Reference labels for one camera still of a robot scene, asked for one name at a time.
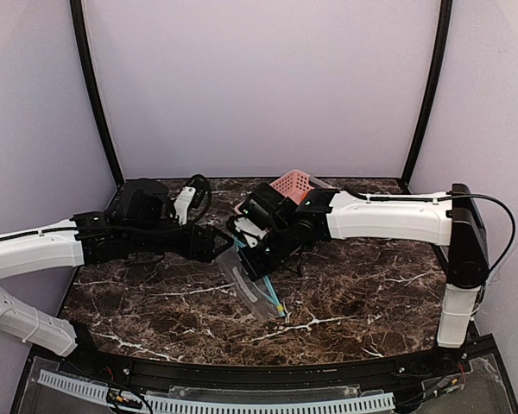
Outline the clear zip top bag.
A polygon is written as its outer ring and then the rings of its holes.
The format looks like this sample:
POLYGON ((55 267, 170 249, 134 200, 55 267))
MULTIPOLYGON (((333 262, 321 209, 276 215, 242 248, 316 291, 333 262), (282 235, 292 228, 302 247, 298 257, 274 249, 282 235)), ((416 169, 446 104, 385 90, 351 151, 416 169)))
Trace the clear zip top bag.
POLYGON ((252 281, 240 261, 238 253, 243 243, 232 238, 230 247, 220 254, 215 263, 237 297, 260 322, 284 318, 287 313, 268 276, 252 281))

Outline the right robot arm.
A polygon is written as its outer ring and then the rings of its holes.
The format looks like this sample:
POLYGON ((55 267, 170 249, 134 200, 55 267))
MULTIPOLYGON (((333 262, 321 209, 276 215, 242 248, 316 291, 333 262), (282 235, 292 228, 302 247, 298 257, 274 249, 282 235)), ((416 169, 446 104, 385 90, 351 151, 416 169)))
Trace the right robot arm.
POLYGON ((447 249, 445 295, 436 343, 460 348, 496 268, 489 262, 487 231, 476 201, 512 212, 500 200, 464 184, 421 195, 380 195, 338 189, 292 171, 260 183, 236 209, 228 229, 243 246, 238 257, 253 281, 316 242, 380 238, 426 242, 447 249))

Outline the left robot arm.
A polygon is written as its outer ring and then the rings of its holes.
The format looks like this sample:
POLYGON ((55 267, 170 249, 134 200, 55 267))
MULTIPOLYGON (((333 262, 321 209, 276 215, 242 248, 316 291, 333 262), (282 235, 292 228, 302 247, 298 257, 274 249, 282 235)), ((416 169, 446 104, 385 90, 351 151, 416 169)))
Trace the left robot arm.
MULTIPOLYGON (((131 179, 107 208, 18 233, 0 235, 0 281, 60 267, 82 267, 130 255, 173 253, 202 263, 233 245, 231 236, 199 221, 212 204, 212 188, 192 176, 176 198, 156 179, 131 179)), ((87 327, 44 313, 0 287, 0 331, 60 357, 94 347, 87 327)))

